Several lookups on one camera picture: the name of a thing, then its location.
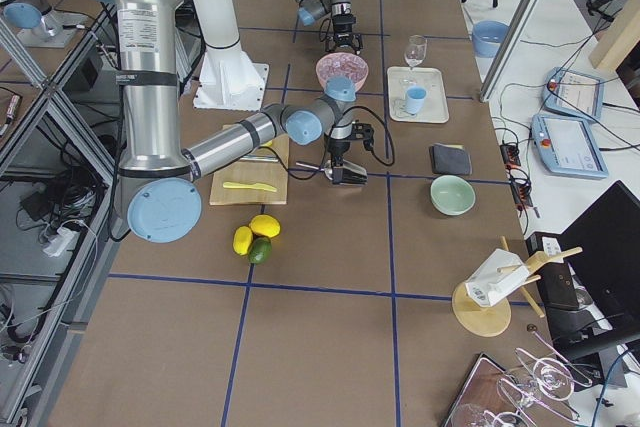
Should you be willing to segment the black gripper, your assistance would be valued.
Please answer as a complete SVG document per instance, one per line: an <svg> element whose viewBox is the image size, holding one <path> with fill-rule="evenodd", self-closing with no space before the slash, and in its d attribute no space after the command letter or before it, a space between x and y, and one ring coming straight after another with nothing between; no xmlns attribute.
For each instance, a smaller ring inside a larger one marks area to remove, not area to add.
<svg viewBox="0 0 640 427"><path fill-rule="evenodd" d="M352 143L361 142L366 151L374 149L374 129L368 123L352 122L348 126L334 127L324 135L330 155L330 177L333 185L365 185L368 174L364 167L344 160Z"/></svg>
<svg viewBox="0 0 640 427"><path fill-rule="evenodd" d="M339 14L331 17L331 27L324 40L326 53L333 53L340 48L351 49L359 55L363 49L362 37L353 31L356 17L353 14Z"/></svg>

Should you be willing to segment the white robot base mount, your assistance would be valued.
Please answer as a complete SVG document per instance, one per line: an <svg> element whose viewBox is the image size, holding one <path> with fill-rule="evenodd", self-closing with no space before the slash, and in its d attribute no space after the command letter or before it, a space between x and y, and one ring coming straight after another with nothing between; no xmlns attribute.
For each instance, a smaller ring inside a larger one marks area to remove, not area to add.
<svg viewBox="0 0 640 427"><path fill-rule="evenodd" d="M257 111L269 66L255 64L243 50L233 0L193 0L206 45L194 106Z"/></svg>

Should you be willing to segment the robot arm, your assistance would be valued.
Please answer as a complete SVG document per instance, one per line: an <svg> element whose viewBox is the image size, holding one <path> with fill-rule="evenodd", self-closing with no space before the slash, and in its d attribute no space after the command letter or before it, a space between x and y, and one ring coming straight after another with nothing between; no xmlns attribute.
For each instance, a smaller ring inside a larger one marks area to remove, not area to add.
<svg viewBox="0 0 640 427"><path fill-rule="evenodd" d="M114 4L127 145L117 166L116 208L138 237L167 243L198 222L195 181L281 134L300 145L350 131L356 86L331 77L305 106L262 102L269 68L243 50L232 0L193 0L205 44L194 104L245 110L248 117L183 148L180 141L175 14L183 0L104 0Z"/></svg>
<svg viewBox="0 0 640 427"><path fill-rule="evenodd" d="M359 55L363 49L362 35L353 30L357 22L352 0L296 0L298 19L304 26L322 21L319 40L327 53L348 49Z"/></svg>

